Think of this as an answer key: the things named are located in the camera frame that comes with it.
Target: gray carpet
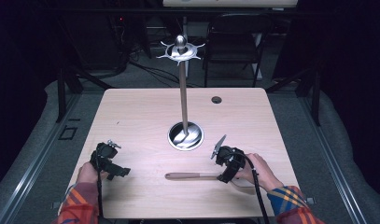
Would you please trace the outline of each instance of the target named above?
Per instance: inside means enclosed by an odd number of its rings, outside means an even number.
[[[265,49],[265,57],[261,65],[263,80],[258,87],[266,88],[273,84],[271,74],[281,45],[280,37],[271,38]],[[153,50],[153,57],[162,55],[161,49]],[[166,59],[149,59],[142,52],[133,55],[136,62],[148,67],[155,67],[177,74],[175,62]],[[233,73],[246,71],[215,66],[215,73]],[[202,61],[190,61],[190,86],[203,86],[204,71]],[[166,79],[155,77],[133,65],[128,65],[125,72],[119,76],[104,78],[108,84],[118,88],[170,88],[178,84]],[[0,216],[5,206],[10,203],[10,197],[20,184],[27,168],[32,165],[45,148],[51,148],[46,157],[42,170],[37,175],[36,182],[29,186],[24,193],[25,200],[18,205],[17,211],[11,211],[11,223],[50,223],[57,214],[57,209],[51,209],[53,202],[64,196],[72,171],[77,162],[80,150],[85,142],[91,122],[100,103],[103,91],[90,81],[82,80],[85,91],[81,95],[67,93],[67,100],[72,105],[64,121],[55,124],[58,112],[57,87],[52,83],[46,88],[49,94],[48,104],[32,135],[29,137],[21,154],[12,165],[5,179],[0,184]],[[251,86],[251,81],[227,82],[210,81],[210,87]],[[337,189],[330,169],[322,154],[312,121],[306,116],[306,109],[295,96],[294,85],[287,86],[282,91],[269,94],[269,99],[288,150],[295,174],[300,187],[307,197],[315,197],[316,204],[311,205],[316,216],[326,223],[352,223],[352,219],[345,207],[341,192]],[[359,202],[359,207],[368,223],[380,223],[380,196],[376,194],[364,181],[356,164],[352,161],[351,146],[339,117],[334,111],[329,98],[322,94],[320,102],[321,129],[325,134],[333,154],[337,159],[345,178]]]

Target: table surface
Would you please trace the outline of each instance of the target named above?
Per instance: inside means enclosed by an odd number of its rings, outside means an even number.
[[[296,7],[298,0],[163,0],[165,7]]]
[[[263,89],[187,89],[189,121],[204,131],[204,141],[192,151],[168,142],[170,128],[181,121],[179,89],[114,89],[105,92],[79,156],[79,167],[90,160],[98,143],[113,140],[122,149],[113,163],[131,168],[125,177],[103,182],[107,218],[261,217],[253,188],[238,188],[215,178],[167,180],[172,172],[222,173],[225,166],[210,160],[217,141],[257,152],[286,185],[298,186],[274,113]],[[218,96],[220,104],[211,99]],[[261,190],[269,216],[273,210]]]

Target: chair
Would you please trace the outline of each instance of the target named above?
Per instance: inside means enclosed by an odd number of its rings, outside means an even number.
[[[265,36],[272,28],[272,19],[263,14],[222,14],[212,19],[205,44],[204,86],[207,87],[209,63],[244,63],[245,67],[256,63],[255,87]],[[254,34],[260,35],[257,45]]]

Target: person's left hand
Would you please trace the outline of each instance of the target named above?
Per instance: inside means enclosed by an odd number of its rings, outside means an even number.
[[[100,178],[103,180],[108,176],[107,172],[102,171]],[[85,162],[78,170],[77,183],[97,183],[97,171],[90,162]]]

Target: round metal base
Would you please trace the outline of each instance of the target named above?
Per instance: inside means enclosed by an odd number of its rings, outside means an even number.
[[[204,131],[199,125],[189,122],[188,135],[184,134],[183,123],[175,124],[167,134],[172,147],[180,151],[194,150],[204,141]]]

